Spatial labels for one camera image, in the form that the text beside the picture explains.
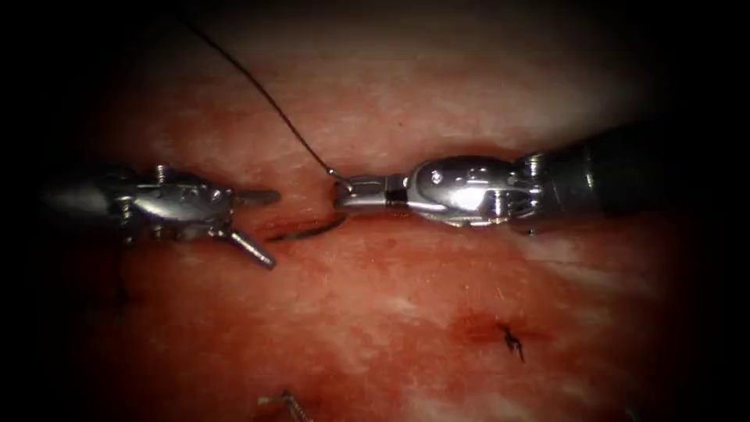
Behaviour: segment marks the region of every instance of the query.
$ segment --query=cut suture end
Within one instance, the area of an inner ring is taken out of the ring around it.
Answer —
[[[510,327],[501,327],[501,329],[505,332],[505,344],[508,346],[508,350],[513,354],[518,353],[521,362],[525,363],[526,360],[523,358],[523,345],[521,344],[521,340],[510,332]]]

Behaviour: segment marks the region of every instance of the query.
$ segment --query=metal screw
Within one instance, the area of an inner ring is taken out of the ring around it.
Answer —
[[[443,174],[438,170],[432,170],[432,183],[440,184],[443,181]]]

